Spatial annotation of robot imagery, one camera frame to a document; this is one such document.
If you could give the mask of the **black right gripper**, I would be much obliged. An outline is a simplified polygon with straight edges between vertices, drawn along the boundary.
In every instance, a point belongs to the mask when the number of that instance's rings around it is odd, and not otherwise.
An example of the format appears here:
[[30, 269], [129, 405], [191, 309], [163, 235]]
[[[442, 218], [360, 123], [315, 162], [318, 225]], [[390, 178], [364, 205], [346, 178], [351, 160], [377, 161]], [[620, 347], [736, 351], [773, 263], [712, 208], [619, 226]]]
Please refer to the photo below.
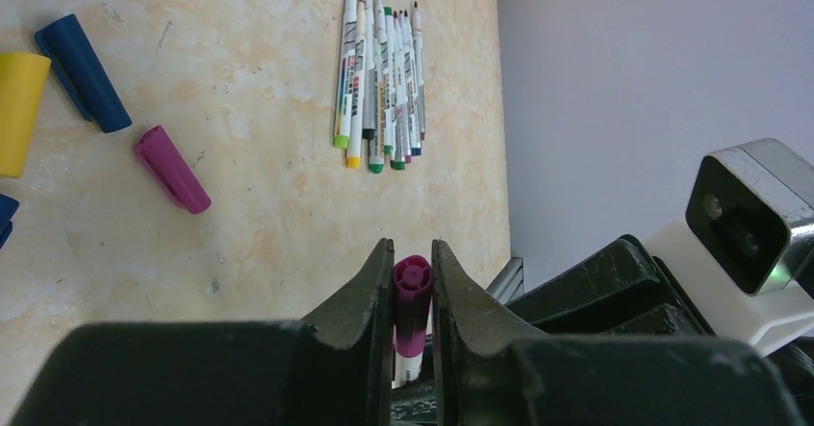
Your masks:
[[715, 334], [665, 263], [632, 235], [506, 307], [549, 334]]

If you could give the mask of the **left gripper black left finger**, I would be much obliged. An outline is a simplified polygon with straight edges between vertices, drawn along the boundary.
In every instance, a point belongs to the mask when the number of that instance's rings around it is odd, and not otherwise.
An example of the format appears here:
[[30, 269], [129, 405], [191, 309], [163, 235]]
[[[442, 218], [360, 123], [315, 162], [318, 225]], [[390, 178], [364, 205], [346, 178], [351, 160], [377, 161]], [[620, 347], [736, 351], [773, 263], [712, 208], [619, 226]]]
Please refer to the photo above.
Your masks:
[[52, 351], [15, 425], [386, 425], [394, 244], [301, 319], [99, 322]]

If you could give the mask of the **yellow pen cap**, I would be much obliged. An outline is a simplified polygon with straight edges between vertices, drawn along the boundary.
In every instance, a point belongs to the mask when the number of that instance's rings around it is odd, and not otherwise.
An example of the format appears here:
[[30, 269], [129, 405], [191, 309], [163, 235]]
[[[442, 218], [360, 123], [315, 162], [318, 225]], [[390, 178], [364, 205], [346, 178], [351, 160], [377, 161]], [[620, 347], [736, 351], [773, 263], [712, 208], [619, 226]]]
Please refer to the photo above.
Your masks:
[[1, 176], [20, 178], [51, 61], [34, 53], [1, 54]]

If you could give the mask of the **blue pen cap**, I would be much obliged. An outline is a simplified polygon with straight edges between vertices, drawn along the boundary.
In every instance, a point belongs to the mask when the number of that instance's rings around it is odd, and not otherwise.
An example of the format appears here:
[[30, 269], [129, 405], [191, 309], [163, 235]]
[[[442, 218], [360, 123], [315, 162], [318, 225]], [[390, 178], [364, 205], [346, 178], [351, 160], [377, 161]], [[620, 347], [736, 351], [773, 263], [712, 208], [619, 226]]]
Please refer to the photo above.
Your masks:
[[19, 209], [20, 202], [4, 194], [0, 195], [0, 249], [13, 232], [13, 217]]

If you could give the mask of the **navy pen cap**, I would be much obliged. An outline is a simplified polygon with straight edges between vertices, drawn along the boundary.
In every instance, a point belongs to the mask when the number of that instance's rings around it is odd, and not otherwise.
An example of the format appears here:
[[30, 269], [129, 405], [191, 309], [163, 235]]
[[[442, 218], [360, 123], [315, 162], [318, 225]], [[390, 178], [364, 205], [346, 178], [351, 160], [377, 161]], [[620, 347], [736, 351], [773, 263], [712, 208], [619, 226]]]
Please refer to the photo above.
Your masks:
[[35, 32], [35, 44], [52, 62], [52, 70], [68, 99], [87, 122], [103, 133], [132, 125], [107, 71], [79, 19], [73, 13]]

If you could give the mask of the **purple pen cap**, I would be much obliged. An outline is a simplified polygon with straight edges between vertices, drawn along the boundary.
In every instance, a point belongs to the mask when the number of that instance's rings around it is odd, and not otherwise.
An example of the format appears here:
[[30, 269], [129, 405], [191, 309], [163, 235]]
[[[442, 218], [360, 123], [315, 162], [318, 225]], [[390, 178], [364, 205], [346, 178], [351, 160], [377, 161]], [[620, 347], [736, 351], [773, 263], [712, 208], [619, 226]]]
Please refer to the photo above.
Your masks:
[[210, 197], [162, 126], [147, 130], [134, 154], [174, 206], [193, 215], [210, 207]]

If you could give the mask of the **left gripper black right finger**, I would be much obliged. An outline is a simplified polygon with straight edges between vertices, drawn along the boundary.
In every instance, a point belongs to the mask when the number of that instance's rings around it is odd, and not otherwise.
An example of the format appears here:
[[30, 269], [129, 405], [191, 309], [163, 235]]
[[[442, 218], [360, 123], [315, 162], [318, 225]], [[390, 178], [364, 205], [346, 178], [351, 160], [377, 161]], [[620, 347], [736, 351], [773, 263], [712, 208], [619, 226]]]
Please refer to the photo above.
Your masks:
[[778, 370], [713, 336], [549, 334], [432, 246], [442, 425], [801, 425]]

